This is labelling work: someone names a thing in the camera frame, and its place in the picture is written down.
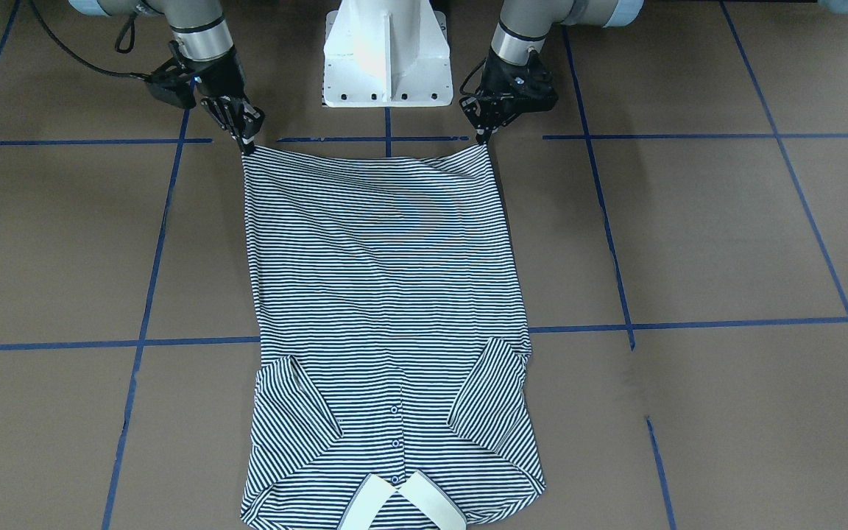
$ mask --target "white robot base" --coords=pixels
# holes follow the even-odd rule
[[[326,17],[328,107],[443,107],[453,101],[447,17],[428,0],[343,0]]]

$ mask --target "blue and white striped shirt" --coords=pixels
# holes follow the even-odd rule
[[[242,520],[336,529],[370,474],[415,472],[467,523],[545,489],[531,355],[485,146],[446,158],[243,158],[262,368]],[[433,529],[394,496],[373,529]]]

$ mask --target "robotic arm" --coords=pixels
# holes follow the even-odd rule
[[[174,35],[169,43],[172,58],[145,78],[150,93],[175,107],[193,108],[194,80],[202,106],[238,141],[243,154],[252,153],[264,112],[244,93],[244,71],[218,0],[69,1],[87,15],[165,15]]]
[[[626,26],[643,0],[506,0],[486,60],[462,84],[460,107],[485,144],[499,127],[525,112],[551,110],[558,94],[551,72],[539,60],[552,24]],[[482,66],[480,87],[465,91]]]

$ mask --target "striped fabric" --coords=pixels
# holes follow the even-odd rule
[[[525,306],[486,148],[243,158],[260,325],[241,519],[333,530],[370,473],[424,473],[494,523],[545,489],[522,396]],[[433,529],[400,495],[371,528]]]

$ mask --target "black band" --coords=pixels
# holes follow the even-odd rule
[[[515,31],[512,31],[511,29],[506,27],[506,24],[502,23],[502,19],[499,20],[499,27],[501,27],[502,30],[505,31],[505,33],[509,36],[515,37],[518,40],[524,40],[526,43],[538,43],[539,40],[545,40],[545,35],[543,35],[542,37],[526,37],[525,35],[519,35]]]
[[[175,33],[200,33],[202,31],[208,31],[212,27],[218,26],[218,24],[221,24],[223,21],[225,21],[225,14],[224,13],[222,13],[222,16],[219,16],[215,20],[209,21],[209,23],[205,24],[204,26],[195,26],[195,27],[169,26],[169,27],[171,27],[172,31],[174,31]]]

